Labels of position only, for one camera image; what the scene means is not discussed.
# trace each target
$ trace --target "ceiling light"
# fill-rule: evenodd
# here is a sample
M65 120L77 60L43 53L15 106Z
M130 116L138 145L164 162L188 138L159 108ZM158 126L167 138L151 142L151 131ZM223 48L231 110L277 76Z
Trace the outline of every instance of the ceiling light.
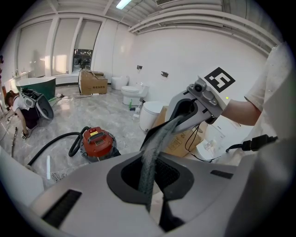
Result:
M118 4L117 4L117 6L116 6L116 8L118 8L118 9L123 9L129 2L130 2L131 0L121 0Z

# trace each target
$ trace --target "green bathtub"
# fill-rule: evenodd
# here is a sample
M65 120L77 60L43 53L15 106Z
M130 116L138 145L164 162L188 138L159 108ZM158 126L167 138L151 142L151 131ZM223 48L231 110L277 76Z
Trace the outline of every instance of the green bathtub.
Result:
M25 78L16 83L18 91L21 88L28 88L44 94L47 100L53 98L56 94L55 77Z

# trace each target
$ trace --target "hair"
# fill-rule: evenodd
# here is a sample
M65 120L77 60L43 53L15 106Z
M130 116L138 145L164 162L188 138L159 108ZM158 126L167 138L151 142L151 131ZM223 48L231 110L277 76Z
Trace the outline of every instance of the hair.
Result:
M8 103L8 100L10 98L14 98L15 96L16 96L16 94L12 90L10 90L9 92L7 92L7 94L6 94L5 98L4 98L5 104L7 106L10 106L10 104Z

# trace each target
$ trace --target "window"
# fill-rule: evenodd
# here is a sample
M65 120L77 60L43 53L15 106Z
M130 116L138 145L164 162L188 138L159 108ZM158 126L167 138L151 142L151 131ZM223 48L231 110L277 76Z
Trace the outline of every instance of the window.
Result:
M52 75L68 73L69 54L77 23L78 19L60 19L54 40Z
M93 48L100 29L101 23L89 20L83 20L76 39L74 56L73 56L73 71L80 69L90 69Z
M45 75L45 48L51 21L23 28L18 44L18 72L29 71L29 77Z

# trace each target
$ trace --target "marble floor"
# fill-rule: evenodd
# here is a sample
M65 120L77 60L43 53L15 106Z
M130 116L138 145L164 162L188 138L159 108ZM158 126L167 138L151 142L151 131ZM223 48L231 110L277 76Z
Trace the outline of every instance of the marble floor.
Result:
M0 125L0 145L8 154L11 154L12 139L15 127L18 133L15 141L13 158L26 165L32 157L49 141L57 136L78 131L85 126L101 127L113 134L117 141L117 148L121 154L138 151L145 138L145 133L140 129L139 121L133 120L134 111L130 111L127 105L122 103L121 91L112 90L108 86L105 95L79 95L77 85L56 88L56 94L61 93L69 98L55 99L51 105L55 114L53 120L40 119L40 125L35 128L31 136L26 140L20 137L21 123L16 116L10 117L10 121L2 118ZM69 157L68 152L76 136L69 136L48 147L35 161L33 168L42 176L45 188L55 182L46 178L46 160L51 158L50 171L59 176L68 175L75 169L88 164L79 151Z

